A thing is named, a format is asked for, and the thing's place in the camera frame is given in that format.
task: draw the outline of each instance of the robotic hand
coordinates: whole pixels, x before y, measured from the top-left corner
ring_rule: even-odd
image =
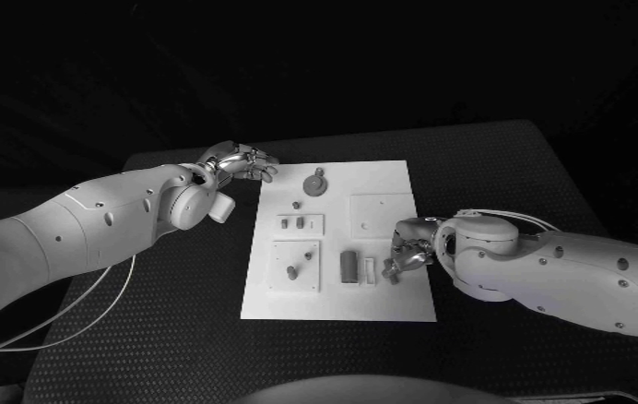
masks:
[[[384,278],[433,264],[481,301],[514,299],[527,309],[581,326],[638,336],[638,245],[560,232],[518,233],[505,220],[460,210],[450,218],[399,221]]]
[[[206,216],[224,222],[234,203],[217,189],[231,178],[270,183],[278,164],[262,150],[224,141],[194,164],[90,180],[0,220],[0,309],[57,279],[121,263]]]

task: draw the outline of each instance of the dark wall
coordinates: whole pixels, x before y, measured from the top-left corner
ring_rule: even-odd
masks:
[[[514,118],[590,199],[635,181],[613,160],[635,138],[636,0],[1,2],[5,186],[227,138]]]

